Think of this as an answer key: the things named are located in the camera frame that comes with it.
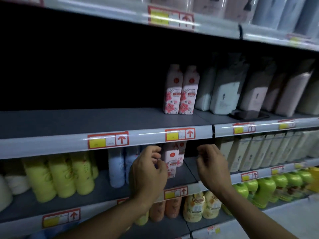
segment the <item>person's left hand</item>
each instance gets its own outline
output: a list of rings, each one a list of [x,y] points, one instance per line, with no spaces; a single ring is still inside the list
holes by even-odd
[[[145,213],[163,192],[168,179],[166,163],[160,160],[159,151],[158,146],[147,146],[133,162],[129,173],[133,198],[145,205]]]

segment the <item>white bottle with pink flowers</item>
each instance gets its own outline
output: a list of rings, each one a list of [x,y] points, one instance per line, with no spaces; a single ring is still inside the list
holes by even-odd
[[[193,114],[198,83],[199,83],[199,74],[196,71],[196,66],[189,65],[184,74],[179,114],[184,114],[184,115]]]
[[[165,84],[163,111],[165,114],[178,114],[181,100],[183,73],[180,66],[172,64],[168,70]]]

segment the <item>bright green bottle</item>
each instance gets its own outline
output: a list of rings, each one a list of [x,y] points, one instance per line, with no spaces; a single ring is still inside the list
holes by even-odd
[[[239,184],[234,184],[233,185],[234,189],[244,198],[248,197],[248,188],[245,184],[243,183],[239,183]],[[227,207],[223,204],[221,205],[222,209],[228,214],[228,215],[233,215],[228,209]]]
[[[270,197],[276,190],[276,183],[272,178],[258,179],[258,190],[253,197],[252,204],[264,209],[268,205]]]
[[[306,186],[311,184],[313,182],[313,177],[311,173],[307,169],[301,169],[298,170],[297,173],[300,175],[303,184],[301,185],[300,189],[295,193],[295,197],[301,198],[307,195],[308,190],[306,189]]]
[[[276,183],[276,190],[270,197],[269,201],[272,203],[276,203],[279,199],[279,195],[283,193],[284,188],[288,185],[288,179],[285,175],[283,174],[278,174],[272,176],[272,179]]]
[[[253,179],[253,180],[250,180],[250,181],[246,181],[244,182],[244,184],[247,186],[247,189],[248,189],[248,201],[252,201],[253,200],[253,196],[255,195],[257,189],[258,189],[258,182],[257,180]]]
[[[303,181],[297,172],[289,172],[284,175],[288,180],[288,185],[283,189],[283,193],[279,195],[279,199],[290,202],[293,200],[294,194],[300,189]]]

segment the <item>forearm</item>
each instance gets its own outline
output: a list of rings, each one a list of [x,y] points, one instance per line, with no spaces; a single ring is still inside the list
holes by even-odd
[[[220,197],[220,201],[230,210],[250,239],[297,239],[232,187]]]
[[[79,224],[57,239],[117,239],[134,221],[147,212],[148,207],[149,205],[141,200],[129,199]]]

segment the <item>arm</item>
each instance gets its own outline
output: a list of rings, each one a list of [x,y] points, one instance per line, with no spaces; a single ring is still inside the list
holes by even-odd
[[[147,213],[163,192],[168,175],[165,162],[160,160],[160,150],[158,146],[148,146],[133,162],[130,169],[130,187],[134,191],[132,198],[79,224],[56,239],[116,239],[124,233],[134,221]]]
[[[250,239],[297,239],[281,225],[257,209],[232,187],[228,162],[216,145],[197,148],[197,168],[201,181],[226,205]]]

